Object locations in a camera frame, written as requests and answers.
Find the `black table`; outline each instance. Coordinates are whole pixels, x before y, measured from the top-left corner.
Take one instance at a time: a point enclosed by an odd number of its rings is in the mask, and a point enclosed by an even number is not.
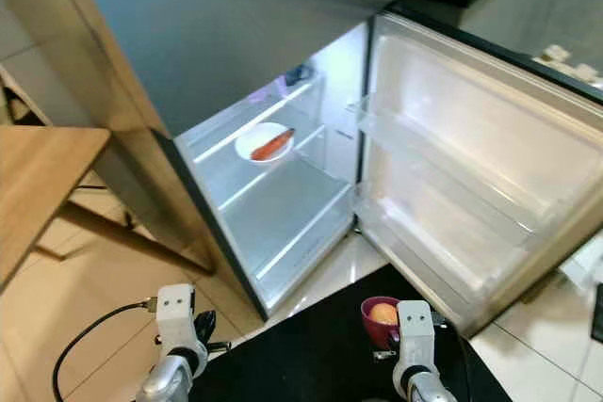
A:
[[[360,304],[372,296],[421,296],[387,265],[210,362],[190,401],[400,400],[392,384],[395,360],[375,363]],[[509,402],[469,344],[475,402]],[[464,361],[452,331],[436,332],[435,361],[459,402],[467,400]]]

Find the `open refrigerator door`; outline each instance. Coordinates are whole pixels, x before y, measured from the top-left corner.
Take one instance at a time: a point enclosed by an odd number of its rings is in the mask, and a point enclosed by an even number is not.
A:
[[[378,18],[370,70],[354,211],[444,315],[478,329],[513,278],[573,251],[559,231],[600,222],[601,109],[397,16]]]

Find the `purple cup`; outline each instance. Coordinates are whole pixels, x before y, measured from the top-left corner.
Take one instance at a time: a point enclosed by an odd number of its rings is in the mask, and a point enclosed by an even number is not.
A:
[[[375,322],[368,315],[370,310],[378,303],[387,303],[396,307],[399,300],[393,297],[370,297],[362,302],[360,305],[360,312],[362,314],[362,323],[365,326],[365,330],[368,333],[371,341],[375,346],[382,350],[389,350],[388,338],[392,336],[394,339],[399,340],[399,325],[387,325],[381,322]]]

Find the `wooden table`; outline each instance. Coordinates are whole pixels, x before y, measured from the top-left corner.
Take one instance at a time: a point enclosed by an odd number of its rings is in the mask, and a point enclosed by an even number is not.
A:
[[[204,274],[176,251],[68,201],[109,141],[106,129],[0,126],[0,293],[32,250],[65,257],[37,244],[54,217],[130,249]]]

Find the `glass shelf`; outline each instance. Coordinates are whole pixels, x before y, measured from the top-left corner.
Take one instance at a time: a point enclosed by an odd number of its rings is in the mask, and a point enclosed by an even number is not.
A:
[[[409,263],[418,258],[467,302],[484,297],[522,250],[510,247],[438,191],[416,185],[406,188],[403,200],[361,183],[353,197],[354,213],[364,227],[388,242],[395,259]]]
[[[300,152],[306,147],[310,150],[310,142],[316,142],[312,149],[320,146],[324,126],[292,105],[285,105],[267,117],[266,121],[295,128],[295,148],[292,153]],[[287,157],[271,165],[258,166],[242,159],[235,151],[235,144],[229,143],[198,163],[195,171],[199,172],[212,201],[222,211],[244,192],[253,189],[286,159]]]
[[[496,228],[510,244],[521,244],[550,217],[554,205],[546,206],[520,186],[502,181],[411,119],[384,110],[360,110],[358,121],[365,134],[403,162],[404,171]]]
[[[351,220],[351,186],[292,153],[222,211],[245,270],[266,299],[318,258],[322,242]]]
[[[269,117],[286,106],[316,119],[320,108],[321,91],[322,77],[319,74],[293,87],[283,87],[277,79],[186,131],[183,136],[186,136],[184,141],[188,148],[187,154],[195,164],[200,164],[222,148],[234,143],[237,137],[257,123],[269,121]]]

